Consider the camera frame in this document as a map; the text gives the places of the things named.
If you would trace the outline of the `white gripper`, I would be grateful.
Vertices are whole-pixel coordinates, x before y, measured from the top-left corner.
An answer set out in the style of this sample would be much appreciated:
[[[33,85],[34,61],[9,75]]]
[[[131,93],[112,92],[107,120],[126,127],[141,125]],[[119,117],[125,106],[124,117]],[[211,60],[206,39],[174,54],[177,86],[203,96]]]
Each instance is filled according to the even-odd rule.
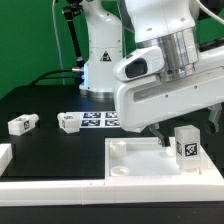
[[[162,83],[150,75],[120,82],[115,89],[115,109],[120,126],[137,131],[149,125],[162,147],[169,147],[168,136],[159,131],[158,122],[209,107],[208,132],[219,131],[224,102],[224,46],[199,54],[195,72],[185,78]]]

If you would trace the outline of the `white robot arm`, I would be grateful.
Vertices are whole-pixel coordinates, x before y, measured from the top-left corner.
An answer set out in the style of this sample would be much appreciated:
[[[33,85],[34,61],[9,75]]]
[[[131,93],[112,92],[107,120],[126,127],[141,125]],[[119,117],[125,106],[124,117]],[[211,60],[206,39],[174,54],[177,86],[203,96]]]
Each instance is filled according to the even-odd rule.
[[[121,128],[146,127],[164,146],[158,123],[224,102],[224,45],[200,51],[195,21],[199,0],[116,0],[120,15],[102,0],[84,0],[90,56],[80,89],[113,96]]]

